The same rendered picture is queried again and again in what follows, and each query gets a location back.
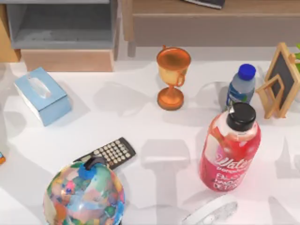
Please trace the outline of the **dark book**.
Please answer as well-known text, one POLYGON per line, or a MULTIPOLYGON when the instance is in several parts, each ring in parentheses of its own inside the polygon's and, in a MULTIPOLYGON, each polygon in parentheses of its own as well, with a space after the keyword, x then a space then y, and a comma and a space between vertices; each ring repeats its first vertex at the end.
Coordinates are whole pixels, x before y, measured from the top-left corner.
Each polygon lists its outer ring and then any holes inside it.
POLYGON ((225 0, 183 0, 184 2, 221 10, 225 0))

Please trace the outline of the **black calculator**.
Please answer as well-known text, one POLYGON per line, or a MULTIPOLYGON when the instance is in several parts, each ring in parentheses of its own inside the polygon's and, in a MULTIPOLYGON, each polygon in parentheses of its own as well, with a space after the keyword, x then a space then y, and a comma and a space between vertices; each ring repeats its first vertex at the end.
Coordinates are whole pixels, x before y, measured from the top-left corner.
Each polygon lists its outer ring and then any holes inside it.
POLYGON ((100 157, 106 162, 108 168, 114 170, 126 163, 135 155, 136 152, 130 143, 124 137, 120 137, 115 141, 79 157, 74 162, 86 162, 92 157, 100 157))

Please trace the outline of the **wooden framed blackboard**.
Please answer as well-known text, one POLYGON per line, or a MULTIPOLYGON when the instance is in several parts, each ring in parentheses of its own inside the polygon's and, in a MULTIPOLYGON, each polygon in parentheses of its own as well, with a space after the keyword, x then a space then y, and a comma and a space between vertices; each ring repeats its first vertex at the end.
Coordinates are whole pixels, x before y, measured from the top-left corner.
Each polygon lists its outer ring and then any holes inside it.
POLYGON ((255 90, 264 109, 264 118, 269 119, 274 114, 284 118, 299 89, 300 72, 296 56, 281 42, 277 45, 263 85, 255 90))

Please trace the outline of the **wooden shelf unit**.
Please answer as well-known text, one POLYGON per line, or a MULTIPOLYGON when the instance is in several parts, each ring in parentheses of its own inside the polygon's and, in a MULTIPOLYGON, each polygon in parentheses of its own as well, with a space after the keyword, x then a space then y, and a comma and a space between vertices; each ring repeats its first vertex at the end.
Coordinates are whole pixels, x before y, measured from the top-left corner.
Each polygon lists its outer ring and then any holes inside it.
POLYGON ((120 0, 124 40, 139 47, 273 47, 300 42, 300 0, 120 0))

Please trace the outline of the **red bottle with black cap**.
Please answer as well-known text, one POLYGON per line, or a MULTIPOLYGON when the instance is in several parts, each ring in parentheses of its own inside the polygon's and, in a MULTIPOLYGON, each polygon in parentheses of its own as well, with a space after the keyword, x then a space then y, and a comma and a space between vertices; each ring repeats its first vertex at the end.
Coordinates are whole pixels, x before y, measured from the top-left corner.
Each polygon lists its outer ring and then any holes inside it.
POLYGON ((216 116, 208 128, 199 164, 202 182, 217 192, 237 188, 260 141, 261 130, 255 109, 247 103, 234 103, 216 116))

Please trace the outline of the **white rounded object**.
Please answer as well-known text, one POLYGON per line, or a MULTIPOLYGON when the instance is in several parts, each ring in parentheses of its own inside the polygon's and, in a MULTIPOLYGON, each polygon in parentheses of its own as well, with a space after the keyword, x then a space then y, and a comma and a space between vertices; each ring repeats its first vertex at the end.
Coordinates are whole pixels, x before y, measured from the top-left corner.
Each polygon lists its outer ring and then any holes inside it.
POLYGON ((181 225, 212 225, 228 219, 237 208, 238 202, 234 196, 222 195, 190 213, 182 220, 181 225))

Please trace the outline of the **wooden cupboard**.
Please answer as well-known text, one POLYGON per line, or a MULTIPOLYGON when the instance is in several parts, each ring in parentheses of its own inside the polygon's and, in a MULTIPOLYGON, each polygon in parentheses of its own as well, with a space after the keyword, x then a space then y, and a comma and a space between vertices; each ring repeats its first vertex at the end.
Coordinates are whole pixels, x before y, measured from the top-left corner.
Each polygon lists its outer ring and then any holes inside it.
POLYGON ((20 49, 11 46, 6 5, 0 4, 0 63, 19 62, 20 58, 20 49))

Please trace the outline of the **colourful globe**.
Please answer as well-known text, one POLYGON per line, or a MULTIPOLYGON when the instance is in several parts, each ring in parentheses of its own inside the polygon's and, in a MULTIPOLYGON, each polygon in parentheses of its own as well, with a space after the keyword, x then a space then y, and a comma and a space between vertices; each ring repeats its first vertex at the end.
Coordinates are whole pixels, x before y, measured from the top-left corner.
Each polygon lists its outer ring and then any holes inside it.
POLYGON ((46 188, 47 225, 122 225, 125 193, 102 157, 65 166, 46 188))

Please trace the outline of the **pale wooden drawer front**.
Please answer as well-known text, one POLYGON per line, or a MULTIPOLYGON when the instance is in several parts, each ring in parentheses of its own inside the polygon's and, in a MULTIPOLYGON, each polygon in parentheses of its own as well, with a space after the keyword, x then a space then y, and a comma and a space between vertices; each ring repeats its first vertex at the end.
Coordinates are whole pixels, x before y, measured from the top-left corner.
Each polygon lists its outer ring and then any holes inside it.
POLYGON ((28 71, 42 67, 48 72, 112 72, 113 50, 22 49, 28 71))

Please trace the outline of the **bronze trophy cup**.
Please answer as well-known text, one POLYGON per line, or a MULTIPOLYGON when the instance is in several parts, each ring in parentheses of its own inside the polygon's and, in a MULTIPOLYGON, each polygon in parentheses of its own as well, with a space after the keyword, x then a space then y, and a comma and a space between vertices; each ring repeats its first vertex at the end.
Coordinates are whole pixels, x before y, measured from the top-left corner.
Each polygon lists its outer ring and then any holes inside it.
POLYGON ((183 106, 184 94, 179 88, 185 82, 190 63, 190 54, 179 47, 163 45, 157 54, 158 74, 168 85, 157 95, 157 103, 162 109, 175 111, 183 106))

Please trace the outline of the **light blue tissue box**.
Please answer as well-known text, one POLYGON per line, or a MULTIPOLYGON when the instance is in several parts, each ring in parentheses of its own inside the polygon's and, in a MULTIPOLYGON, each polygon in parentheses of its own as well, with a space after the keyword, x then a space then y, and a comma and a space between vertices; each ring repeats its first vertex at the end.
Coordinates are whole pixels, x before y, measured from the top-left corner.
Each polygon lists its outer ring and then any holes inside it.
POLYGON ((44 126, 71 111, 67 93, 41 67, 16 79, 14 85, 25 104, 44 126))

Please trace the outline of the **clear bottle with blue cap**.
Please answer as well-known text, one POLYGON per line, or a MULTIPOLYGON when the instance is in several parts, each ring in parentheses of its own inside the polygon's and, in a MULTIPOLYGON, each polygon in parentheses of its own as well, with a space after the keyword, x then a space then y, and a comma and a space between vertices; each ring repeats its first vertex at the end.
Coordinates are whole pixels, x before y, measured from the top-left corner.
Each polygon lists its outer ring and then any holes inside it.
POLYGON ((244 102, 250 104, 255 91, 256 68, 251 64, 242 64, 229 84, 226 107, 233 103, 244 102))

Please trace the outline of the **green plant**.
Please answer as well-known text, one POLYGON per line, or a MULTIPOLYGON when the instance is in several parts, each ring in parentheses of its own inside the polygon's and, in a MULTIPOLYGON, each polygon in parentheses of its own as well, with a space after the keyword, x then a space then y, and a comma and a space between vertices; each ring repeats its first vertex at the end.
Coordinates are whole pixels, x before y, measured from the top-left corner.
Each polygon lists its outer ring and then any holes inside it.
POLYGON ((291 53, 289 56, 289 60, 293 64, 300 64, 300 43, 297 43, 296 47, 298 48, 299 52, 291 53))

